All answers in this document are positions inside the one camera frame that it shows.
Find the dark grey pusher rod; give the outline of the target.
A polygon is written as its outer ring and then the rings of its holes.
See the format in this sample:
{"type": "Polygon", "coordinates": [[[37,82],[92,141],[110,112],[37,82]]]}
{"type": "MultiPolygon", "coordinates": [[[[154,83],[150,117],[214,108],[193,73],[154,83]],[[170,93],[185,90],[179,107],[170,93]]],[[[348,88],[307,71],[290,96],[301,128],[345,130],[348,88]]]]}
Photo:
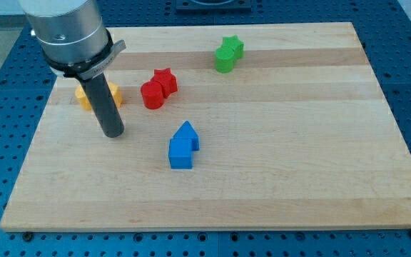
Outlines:
{"type": "Polygon", "coordinates": [[[124,125],[103,74],[93,79],[80,80],[84,93],[105,136],[116,138],[124,132],[124,125]]]}

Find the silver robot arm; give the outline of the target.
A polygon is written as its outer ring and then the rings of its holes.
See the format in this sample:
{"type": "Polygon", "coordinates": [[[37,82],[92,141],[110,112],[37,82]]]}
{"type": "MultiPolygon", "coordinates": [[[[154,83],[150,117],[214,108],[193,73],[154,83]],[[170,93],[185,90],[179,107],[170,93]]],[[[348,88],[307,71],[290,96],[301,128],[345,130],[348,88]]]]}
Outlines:
{"type": "Polygon", "coordinates": [[[104,75],[126,48],[114,42],[95,0],[19,0],[51,70],[79,81],[105,136],[115,138],[124,125],[104,75]]]}

